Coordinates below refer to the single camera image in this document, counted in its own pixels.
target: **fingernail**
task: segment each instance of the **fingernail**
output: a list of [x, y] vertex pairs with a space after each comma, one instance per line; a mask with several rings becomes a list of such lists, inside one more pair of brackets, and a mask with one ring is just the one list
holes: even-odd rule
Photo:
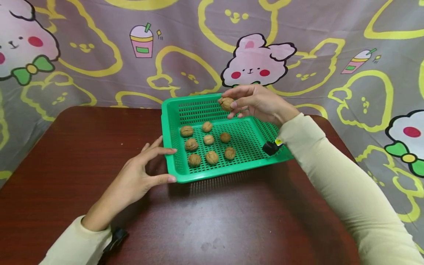
[[177, 182], [177, 179], [174, 176], [168, 177], [168, 183], [175, 183], [175, 182]]

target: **drink straw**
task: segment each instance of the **drink straw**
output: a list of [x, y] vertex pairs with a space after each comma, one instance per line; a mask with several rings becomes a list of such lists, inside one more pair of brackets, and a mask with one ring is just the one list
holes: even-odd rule
[[373, 52], [375, 52], [377, 50], [377, 48], [374, 48], [374, 49], [372, 49], [371, 51], [369, 51], [367, 54], [365, 54], [365, 55], [368, 55], [368, 54], [371, 54], [371, 53], [373, 53]]
[[150, 29], [151, 24], [147, 23], [146, 28], [144, 29], [144, 32], [147, 33]]

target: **table surface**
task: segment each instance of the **table surface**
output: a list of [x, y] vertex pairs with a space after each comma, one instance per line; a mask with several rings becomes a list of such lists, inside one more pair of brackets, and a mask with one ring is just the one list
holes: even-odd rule
[[[146, 142], [160, 110], [62, 112], [0, 190], [0, 264], [38, 264]], [[330, 123], [329, 140], [353, 157]], [[165, 173], [163, 157], [147, 168]], [[153, 188], [114, 221], [129, 233], [107, 264], [359, 264], [352, 238], [293, 159]]]

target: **wrist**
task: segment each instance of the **wrist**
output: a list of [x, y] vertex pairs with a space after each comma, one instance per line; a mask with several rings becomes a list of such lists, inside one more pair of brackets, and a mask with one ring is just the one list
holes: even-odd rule
[[288, 108], [286, 106], [283, 106], [279, 109], [279, 111], [274, 115], [276, 122], [274, 123], [278, 128], [283, 126], [286, 122], [293, 119], [297, 115], [300, 114], [300, 111], [298, 111], [294, 106], [291, 106]]
[[119, 212], [107, 201], [100, 199], [90, 208], [81, 224], [93, 232], [103, 231]]

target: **walnut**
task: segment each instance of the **walnut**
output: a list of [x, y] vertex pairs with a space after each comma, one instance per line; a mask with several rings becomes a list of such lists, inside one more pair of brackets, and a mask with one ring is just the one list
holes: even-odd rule
[[187, 151], [194, 151], [199, 147], [199, 144], [197, 143], [196, 139], [190, 138], [185, 143], [185, 148]]
[[202, 158], [198, 154], [193, 153], [188, 157], [188, 164], [191, 167], [198, 167], [201, 162]]
[[223, 110], [225, 110], [226, 112], [230, 112], [233, 110], [233, 108], [230, 106], [233, 101], [234, 99], [232, 98], [221, 98], [219, 104], [221, 105], [221, 108]]
[[191, 126], [182, 126], [180, 129], [180, 133], [182, 137], [189, 137], [193, 135], [193, 127]]
[[206, 145], [211, 145], [211, 144], [213, 144], [213, 142], [215, 141], [215, 139], [213, 138], [212, 135], [208, 134], [208, 135], [205, 135], [203, 137], [203, 141], [205, 142]]
[[215, 153], [214, 151], [209, 151], [207, 154], [206, 154], [206, 161], [209, 163], [209, 164], [211, 164], [211, 165], [216, 165], [216, 164], [218, 164], [218, 161], [219, 161], [219, 156], [218, 156], [218, 154], [217, 153]]
[[227, 158], [228, 160], [233, 160], [234, 157], [236, 156], [236, 151], [234, 150], [233, 147], [227, 147], [225, 149], [225, 158]]
[[210, 123], [210, 122], [205, 122], [203, 125], [202, 125], [202, 130], [204, 131], [204, 132], [210, 132], [211, 130], [212, 130], [212, 123]]
[[231, 136], [229, 133], [222, 133], [221, 134], [221, 141], [224, 143], [228, 143], [231, 140]]

